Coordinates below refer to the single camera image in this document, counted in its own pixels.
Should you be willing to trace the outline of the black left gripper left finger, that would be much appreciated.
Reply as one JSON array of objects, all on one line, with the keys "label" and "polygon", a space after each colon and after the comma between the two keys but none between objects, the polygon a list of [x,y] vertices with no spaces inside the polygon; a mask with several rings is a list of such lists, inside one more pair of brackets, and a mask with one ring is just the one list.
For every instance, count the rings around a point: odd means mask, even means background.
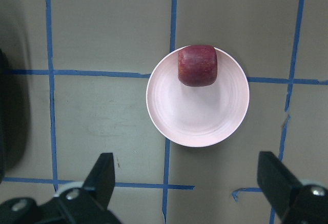
[{"label": "black left gripper left finger", "polygon": [[112,153],[102,153],[81,184],[60,189],[48,202],[19,197],[1,204],[1,223],[120,223],[108,210],[115,187]]}]

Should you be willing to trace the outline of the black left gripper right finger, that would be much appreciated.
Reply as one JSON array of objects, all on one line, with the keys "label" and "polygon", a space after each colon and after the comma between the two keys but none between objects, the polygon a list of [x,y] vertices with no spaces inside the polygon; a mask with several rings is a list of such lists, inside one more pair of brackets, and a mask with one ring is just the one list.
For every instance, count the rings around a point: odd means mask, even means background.
[{"label": "black left gripper right finger", "polygon": [[299,180],[270,151],[259,152],[257,183],[281,223],[327,223],[327,188]]}]

